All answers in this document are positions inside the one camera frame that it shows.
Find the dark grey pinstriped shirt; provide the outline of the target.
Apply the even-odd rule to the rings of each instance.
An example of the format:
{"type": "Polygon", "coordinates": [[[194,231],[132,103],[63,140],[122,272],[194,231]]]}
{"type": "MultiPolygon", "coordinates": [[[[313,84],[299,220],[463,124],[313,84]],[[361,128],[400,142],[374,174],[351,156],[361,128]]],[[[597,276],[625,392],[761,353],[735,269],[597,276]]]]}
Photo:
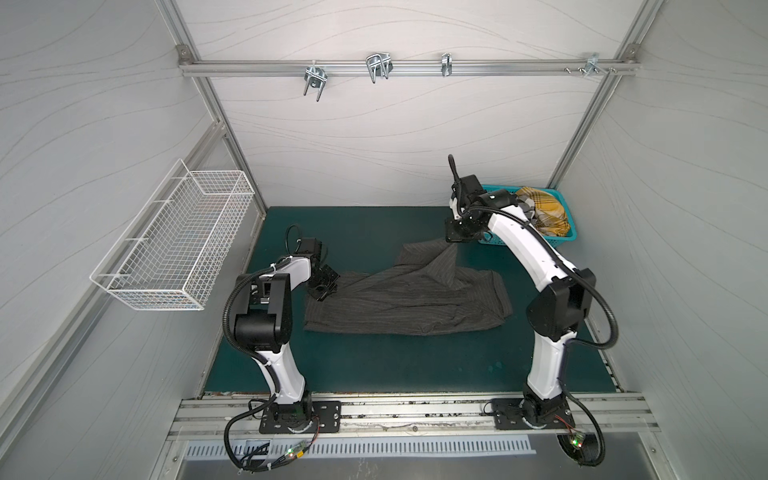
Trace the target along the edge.
{"type": "Polygon", "coordinates": [[[306,298],[304,328],[333,334],[437,336],[499,327],[513,313],[501,275],[457,264],[456,243],[402,246],[392,267],[344,272],[326,299],[306,298]]]}

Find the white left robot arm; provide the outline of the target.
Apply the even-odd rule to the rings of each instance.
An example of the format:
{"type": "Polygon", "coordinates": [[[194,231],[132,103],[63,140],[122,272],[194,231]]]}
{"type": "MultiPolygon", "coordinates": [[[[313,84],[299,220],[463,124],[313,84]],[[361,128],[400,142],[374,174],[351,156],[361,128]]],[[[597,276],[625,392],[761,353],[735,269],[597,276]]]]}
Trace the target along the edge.
{"type": "Polygon", "coordinates": [[[291,347],[293,291],[306,285],[314,300],[335,292],[338,274],[323,263],[322,242],[300,238],[269,267],[237,277],[222,318],[227,342],[254,360],[270,390],[260,416],[262,434],[336,433],[341,403],[317,401],[299,372],[291,347]]]}

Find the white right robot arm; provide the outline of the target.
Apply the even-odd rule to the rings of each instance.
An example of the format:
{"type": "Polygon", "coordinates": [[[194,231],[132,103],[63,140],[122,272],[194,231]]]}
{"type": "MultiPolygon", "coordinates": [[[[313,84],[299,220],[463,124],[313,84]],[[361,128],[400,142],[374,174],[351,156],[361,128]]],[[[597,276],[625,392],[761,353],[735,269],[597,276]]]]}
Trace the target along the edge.
{"type": "Polygon", "coordinates": [[[534,330],[534,350],[518,411],[534,429],[552,422],[566,406],[561,373],[566,343],[577,337],[591,304],[584,283],[595,284],[587,270],[565,260],[533,226],[517,195],[484,189],[474,175],[453,175],[446,240],[469,242],[491,233],[514,254],[532,279],[537,295],[526,309],[534,330]]]}

